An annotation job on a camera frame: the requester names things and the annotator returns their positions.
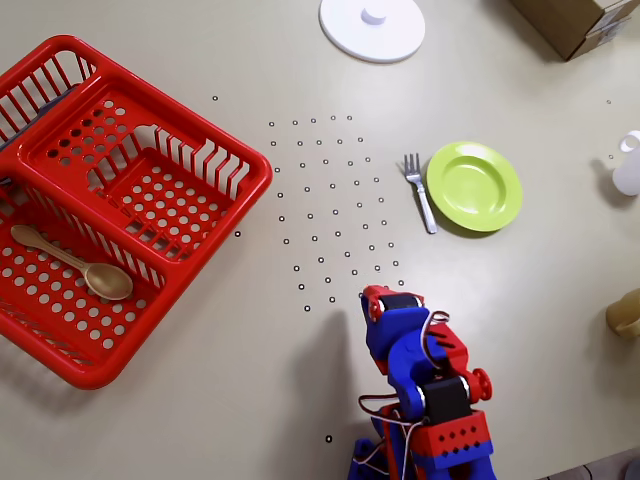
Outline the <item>blue gripper body black servo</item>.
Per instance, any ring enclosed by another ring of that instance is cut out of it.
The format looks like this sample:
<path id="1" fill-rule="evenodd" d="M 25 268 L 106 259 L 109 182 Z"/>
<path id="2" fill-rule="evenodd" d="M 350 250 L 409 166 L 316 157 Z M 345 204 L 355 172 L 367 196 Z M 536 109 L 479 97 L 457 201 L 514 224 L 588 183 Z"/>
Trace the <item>blue gripper body black servo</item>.
<path id="1" fill-rule="evenodd" d="M 378 322 L 366 317 L 366 344 L 382 375 L 389 376 L 388 357 L 392 346 L 404 335 L 420 330 L 429 314 L 424 306 L 387 311 Z"/>

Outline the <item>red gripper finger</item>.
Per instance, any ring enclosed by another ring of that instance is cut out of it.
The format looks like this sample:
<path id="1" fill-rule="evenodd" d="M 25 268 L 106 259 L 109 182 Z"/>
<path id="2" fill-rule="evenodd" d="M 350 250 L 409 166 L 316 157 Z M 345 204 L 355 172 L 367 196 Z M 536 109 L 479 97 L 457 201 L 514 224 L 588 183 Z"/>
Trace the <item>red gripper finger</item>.
<path id="1" fill-rule="evenodd" d="M 363 312 L 371 322 L 378 322 L 391 310 L 425 306 L 424 297 L 411 292 L 398 292 L 382 285 L 369 285 L 362 292 Z"/>

